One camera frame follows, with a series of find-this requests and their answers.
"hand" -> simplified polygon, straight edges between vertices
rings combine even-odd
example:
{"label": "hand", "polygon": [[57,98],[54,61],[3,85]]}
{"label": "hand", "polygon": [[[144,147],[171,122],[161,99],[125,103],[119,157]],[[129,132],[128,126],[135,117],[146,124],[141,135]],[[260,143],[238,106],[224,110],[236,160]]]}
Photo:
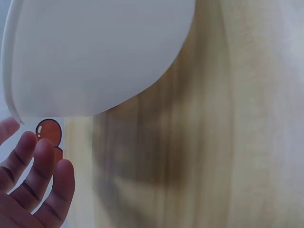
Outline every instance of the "hand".
{"label": "hand", "polygon": [[[19,127],[13,118],[1,121],[0,145]],[[34,164],[27,178],[8,195],[33,156]],[[32,215],[52,176],[50,195]],[[67,160],[55,164],[51,142],[44,139],[37,142],[34,133],[25,132],[9,157],[0,164],[0,227],[59,228],[67,217],[74,190],[73,165]]]}

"light wood grain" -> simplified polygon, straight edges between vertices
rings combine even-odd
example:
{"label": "light wood grain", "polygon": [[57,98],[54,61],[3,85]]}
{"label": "light wood grain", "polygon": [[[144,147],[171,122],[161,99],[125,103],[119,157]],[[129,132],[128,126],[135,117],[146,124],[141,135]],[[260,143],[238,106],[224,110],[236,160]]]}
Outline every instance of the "light wood grain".
{"label": "light wood grain", "polygon": [[156,84],[66,120],[70,227],[304,227],[303,25],[302,0],[198,0]]}

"finger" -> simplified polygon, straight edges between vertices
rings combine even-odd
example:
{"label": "finger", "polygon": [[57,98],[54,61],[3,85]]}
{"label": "finger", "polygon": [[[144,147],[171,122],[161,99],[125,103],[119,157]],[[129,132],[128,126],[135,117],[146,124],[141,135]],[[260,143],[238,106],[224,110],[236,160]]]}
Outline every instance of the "finger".
{"label": "finger", "polygon": [[0,145],[16,133],[19,128],[20,124],[13,117],[0,121]]}
{"label": "finger", "polygon": [[58,162],[50,195],[34,216],[46,228],[60,227],[67,217],[75,191],[74,168],[68,160]]}
{"label": "finger", "polygon": [[24,180],[10,196],[27,211],[32,211],[42,200],[55,169],[55,154],[49,140],[40,140],[34,152],[34,164]]}
{"label": "finger", "polygon": [[11,190],[33,157],[37,138],[33,132],[24,132],[16,148],[0,163],[0,191]]}

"sticker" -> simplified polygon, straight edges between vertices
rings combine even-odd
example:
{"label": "sticker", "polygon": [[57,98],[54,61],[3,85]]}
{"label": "sticker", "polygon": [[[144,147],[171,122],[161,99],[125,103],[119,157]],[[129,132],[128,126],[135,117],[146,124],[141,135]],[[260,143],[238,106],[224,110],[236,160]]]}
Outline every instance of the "sticker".
{"label": "sticker", "polygon": [[53,119],[45,119],[41,121],[36,127],[36,136],[38,141],[41,139],[48,139],[54,147],[56,162],[63,159],[63,151],[59,147],[62,139],[62,130],[60,124]]}

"cartoon illustration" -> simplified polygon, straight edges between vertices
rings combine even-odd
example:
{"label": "cartoon illustration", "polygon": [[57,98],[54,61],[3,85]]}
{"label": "cartoon illustration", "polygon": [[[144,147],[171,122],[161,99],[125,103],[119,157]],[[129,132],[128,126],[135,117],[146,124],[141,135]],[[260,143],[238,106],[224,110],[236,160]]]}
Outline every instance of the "cartoon illustration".
{"label": "cartoon illustration", "polygon": [[59,148],[62,130],[60,124],[53,119],[45,119],[41,121],[36,127],[36,136],[38,140],[48,139],[51,141],[54,147],[56,162],[63,158],[63,151]]}

